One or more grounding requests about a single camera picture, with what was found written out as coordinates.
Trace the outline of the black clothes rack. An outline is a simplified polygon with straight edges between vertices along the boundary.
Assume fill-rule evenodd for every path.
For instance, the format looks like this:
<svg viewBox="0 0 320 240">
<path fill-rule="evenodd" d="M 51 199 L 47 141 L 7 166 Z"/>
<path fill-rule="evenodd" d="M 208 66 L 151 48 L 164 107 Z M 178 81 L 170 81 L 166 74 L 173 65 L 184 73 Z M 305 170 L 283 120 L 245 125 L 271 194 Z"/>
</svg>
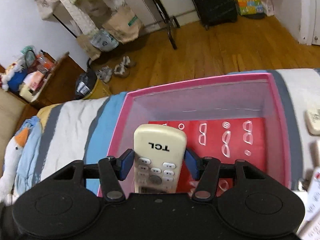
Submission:
<svg viewBox="0 0 320 240">
<path fill-rule="evenodd" d="M 177 49 L 176 42 L 172 36 L 171 29 L 173 27 L 180 28 L 180 24 L 175 16 L 169 16 L 164 5 L 161 0 L 148 0 L 145 5 L 152 16 L 154 14 L 159 15 L 161 20 L 155 20 L 154 23 L 150 23 L 149 25 L 145 25 L 145 28 L 151 28 L 154 25 L 159 25 L 161 28 L 166 28 L 168 33 L 168 39 L 174 50 Z"/>
</svg>

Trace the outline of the white remote red button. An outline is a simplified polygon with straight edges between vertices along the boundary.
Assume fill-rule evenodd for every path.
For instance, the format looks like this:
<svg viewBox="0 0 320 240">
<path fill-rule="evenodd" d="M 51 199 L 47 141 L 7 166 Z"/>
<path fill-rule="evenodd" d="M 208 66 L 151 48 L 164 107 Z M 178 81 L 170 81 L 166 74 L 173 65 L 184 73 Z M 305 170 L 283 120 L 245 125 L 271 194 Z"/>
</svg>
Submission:
<svg viewBox="0 0 320 240">
<path fill-rule="evenodd" d="M 309 222 L 319 213 L 319 167 L 315 168 L 309 187 L 308 187 L 308 204 L 305 208 L 304 220 Z"/>
</svg>

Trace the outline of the pink cardboard box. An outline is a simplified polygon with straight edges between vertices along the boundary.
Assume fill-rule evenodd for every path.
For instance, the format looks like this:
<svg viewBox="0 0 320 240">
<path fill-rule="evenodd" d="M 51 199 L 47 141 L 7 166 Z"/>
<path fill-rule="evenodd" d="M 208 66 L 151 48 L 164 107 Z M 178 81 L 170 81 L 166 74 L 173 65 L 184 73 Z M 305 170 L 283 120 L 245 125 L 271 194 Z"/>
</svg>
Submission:
<svg viewBox="0 0 320 240">
<path fill-rule="evenodd" d="M 291 185 L 291 157 L 289 137 L 281 98 L 270 73 L 233 74 L 181 81 L 129 92 L 118 116 L 108 155 L 115 157 L 133 148 L 133 134 L 139 125 L 150 121 L 179 121 L 186 127 L 188 121 L 200 124 L 188 139 L 193 150 L 206 150 L 222 163 L 235 159 L 252 162 L 257 153 L 232 153 L 225 157 L 221 150 L 209 145 L 209 136 L 218 136 L 209 122 L 231 122 L 234 119 L 264 121 L 266 173 L 283 184 Z"/>
</svg>

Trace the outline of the wooden nightstand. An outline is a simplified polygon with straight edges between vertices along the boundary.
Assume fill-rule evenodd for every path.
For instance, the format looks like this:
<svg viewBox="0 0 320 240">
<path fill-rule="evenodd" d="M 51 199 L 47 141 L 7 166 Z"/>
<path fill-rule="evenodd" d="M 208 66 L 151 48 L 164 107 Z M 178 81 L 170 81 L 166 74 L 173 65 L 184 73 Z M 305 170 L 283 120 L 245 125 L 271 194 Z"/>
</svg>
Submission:
<svg viewBox="0 0 320 240">
<path fill-rule="evenodd" d="M 48 80 L 32 98 L 30 104 L 36 109 L 41 109 L 74 100 L 76 81 L 84 73 L 85 71 L 69 56 L 69 52 L 65 53 L 56 61 Z"/>
</svg>

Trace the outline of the white goose plush toy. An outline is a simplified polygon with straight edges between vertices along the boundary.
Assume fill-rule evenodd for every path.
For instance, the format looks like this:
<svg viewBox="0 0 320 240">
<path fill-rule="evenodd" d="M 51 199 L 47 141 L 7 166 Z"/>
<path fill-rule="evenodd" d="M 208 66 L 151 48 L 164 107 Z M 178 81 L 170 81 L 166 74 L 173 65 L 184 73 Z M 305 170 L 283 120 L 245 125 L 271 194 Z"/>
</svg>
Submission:
<svg viewBox="0 0 320 240">
<path fill-rule="evenodd" d="M 5 205 L 11 205 L 13 202 L 12 189 L 28 134 L 29 128 L 22 129 L 10 139 L 5 149 L 4 171 L 1 176 L 1 203 Z"/>
</svg>

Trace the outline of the white door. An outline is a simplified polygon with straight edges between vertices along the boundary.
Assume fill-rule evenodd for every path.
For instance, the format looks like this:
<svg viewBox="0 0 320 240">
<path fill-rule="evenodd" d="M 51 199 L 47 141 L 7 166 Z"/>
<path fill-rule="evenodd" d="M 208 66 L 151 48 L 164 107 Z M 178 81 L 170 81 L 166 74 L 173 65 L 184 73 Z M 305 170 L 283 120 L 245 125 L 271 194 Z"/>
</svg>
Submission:
<svg viewBox="0 0 320 240">
<path fill-rule="evenodd" d="M 319 46 L 319 0 L 301 0 L 299 42 Z"/>
</svg>

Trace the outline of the white printed plastic bag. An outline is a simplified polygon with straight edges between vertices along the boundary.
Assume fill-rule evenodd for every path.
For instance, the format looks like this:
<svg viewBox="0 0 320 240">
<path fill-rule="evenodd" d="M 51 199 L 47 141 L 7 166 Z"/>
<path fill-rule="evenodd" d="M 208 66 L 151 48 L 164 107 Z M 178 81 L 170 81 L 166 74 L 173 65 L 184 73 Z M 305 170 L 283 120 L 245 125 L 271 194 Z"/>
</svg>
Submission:
<svg viewBox="0 0 320 240">
<path fill-rule="evenodd" d="M 100 29 L 91 38 L 90 43 L 95 48 L 105 52 L 112 51 L 119 46 L 119 42 L 105 29 Z"/>
</svg>

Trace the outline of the striped bed sheet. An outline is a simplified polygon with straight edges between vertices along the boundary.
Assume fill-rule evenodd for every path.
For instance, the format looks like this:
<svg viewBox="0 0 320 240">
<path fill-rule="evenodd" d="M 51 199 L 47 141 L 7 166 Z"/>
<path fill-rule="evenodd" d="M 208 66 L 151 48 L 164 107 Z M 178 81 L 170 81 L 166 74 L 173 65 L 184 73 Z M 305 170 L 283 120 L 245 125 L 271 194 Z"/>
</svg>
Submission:
<svg viewBox="0 0 320 240">
<path fill-rule="evenodd" d="M 13 239 L 297 239 L 305 206 L 293 192 L 303 176 L 303 152 L 291 77 L 270 70 L 287 126 L 291 185 L 244 159 L 221 163 L 216 196 L 191 198 L 197 186 L 184 159 L 175 193 L 135 193 L 134 163 L 119 181 L 123 202 L 106 202 L 98 162 L 108 149 L 126 92 L 62 103 L 41 117 L 40 181 L 9 212 Z"/>
</svg>

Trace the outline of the colourful gift bag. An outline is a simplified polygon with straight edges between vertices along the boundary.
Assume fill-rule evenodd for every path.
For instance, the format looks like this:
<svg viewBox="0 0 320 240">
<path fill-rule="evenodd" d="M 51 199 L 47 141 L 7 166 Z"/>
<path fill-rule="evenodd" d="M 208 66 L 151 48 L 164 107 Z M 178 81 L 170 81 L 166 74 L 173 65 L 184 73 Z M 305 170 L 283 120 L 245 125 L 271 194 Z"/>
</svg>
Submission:
<svg viewBox="0 0 320 240">
<path fill-rule="evenodd" d="M 241 16 L 263 14 L 261 0 L 235 0 L 236 8 Z"/>
</svg>

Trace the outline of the canvas tote bag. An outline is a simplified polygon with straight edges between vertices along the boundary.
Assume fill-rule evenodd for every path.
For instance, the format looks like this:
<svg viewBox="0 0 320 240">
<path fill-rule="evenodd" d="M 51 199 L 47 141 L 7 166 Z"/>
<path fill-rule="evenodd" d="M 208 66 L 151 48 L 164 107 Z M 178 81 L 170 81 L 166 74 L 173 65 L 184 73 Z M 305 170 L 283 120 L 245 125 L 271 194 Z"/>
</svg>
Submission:
<svg viewBox="0 0 320 240">
<path fill-rule="evenodd" d="M 36 0 L 37 8 L 42 20 L 50 18 L 56 7 L 60 4 L 60 0 Z"/>
</svg>

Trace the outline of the cream TCL remote control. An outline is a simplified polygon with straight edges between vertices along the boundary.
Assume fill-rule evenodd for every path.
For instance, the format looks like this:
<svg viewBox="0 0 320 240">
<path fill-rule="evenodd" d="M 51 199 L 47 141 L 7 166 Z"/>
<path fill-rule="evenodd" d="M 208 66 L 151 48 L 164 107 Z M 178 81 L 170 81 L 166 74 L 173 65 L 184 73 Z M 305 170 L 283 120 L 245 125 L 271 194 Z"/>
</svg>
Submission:
<svg viewBox="0 0 320 240">
<path fill-rule="evenodd" d="M 135 193 L 175 193 L 186 146 L 180 129 L 140 125 L 133 135 Z"/>
</svg>

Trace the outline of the long cream remote control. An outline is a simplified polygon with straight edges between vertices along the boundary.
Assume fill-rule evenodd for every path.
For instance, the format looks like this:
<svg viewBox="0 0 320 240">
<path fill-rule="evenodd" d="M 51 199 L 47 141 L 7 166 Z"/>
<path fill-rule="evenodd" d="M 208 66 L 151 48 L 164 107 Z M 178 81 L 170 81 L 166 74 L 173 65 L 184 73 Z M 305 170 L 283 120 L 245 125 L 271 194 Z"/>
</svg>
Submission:
<svg viewBox="0 0 320 240">
<path fill-rule="evenodd" d="M 320 113 L 319 109 L 309 108 L 305 113 L 306 125 L 308 130 L 313 135 L 320 134 Z"/>
</svg>

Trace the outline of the red glasses-print paper liner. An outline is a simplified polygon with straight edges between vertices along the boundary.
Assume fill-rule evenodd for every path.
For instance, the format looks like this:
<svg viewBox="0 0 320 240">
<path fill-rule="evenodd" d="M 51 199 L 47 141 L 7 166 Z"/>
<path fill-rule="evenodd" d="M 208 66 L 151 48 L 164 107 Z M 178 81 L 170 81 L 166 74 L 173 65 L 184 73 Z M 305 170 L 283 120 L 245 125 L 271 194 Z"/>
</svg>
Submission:
<svg viewBox="0 0 320 240">
<path fill-rule="evenodd" d="M 265 119 L 149 121 L 170 126 L 187 135 L 187 148 L 199 157 L 213 157 L 223 164 L 244 159 L 266 171 Z"/>
</svg>

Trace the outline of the white wardrobe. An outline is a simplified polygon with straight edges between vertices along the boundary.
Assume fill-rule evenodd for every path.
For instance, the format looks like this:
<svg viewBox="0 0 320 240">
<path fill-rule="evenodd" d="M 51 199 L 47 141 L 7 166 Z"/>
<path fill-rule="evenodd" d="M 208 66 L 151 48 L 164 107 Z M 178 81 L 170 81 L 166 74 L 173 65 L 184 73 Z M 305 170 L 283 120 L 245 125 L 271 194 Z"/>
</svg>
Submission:
<svg viewBox="0 0 320 240">
<path fill-rule="evenodd" d="M 147 27 L 149 32 L 163 27 L 153 0 L 124 0 Z M 199 20 L 192 0 L 160 0 L 169 16 L 175 16 L 180 25 Z"/>
</svg>

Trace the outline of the pair of slippers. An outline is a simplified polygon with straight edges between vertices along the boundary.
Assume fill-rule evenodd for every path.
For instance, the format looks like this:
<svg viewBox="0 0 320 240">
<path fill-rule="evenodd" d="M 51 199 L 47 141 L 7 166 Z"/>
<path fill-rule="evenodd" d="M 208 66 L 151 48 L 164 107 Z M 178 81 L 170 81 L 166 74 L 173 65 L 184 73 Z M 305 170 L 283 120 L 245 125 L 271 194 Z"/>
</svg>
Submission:
<svg viewBox="0 0 320 240">
<path fill-rule="evenodd" d="M 132 61 L 129 56 L 124 56 L 122 61 L 114 68 L 104 66 L 95 72 L 97 78 L 104 83 L 108 83 L 111 77 L 126 78 L 130 74 L 130 69 L 136 66 L 136 62 Z"/>
</svg>

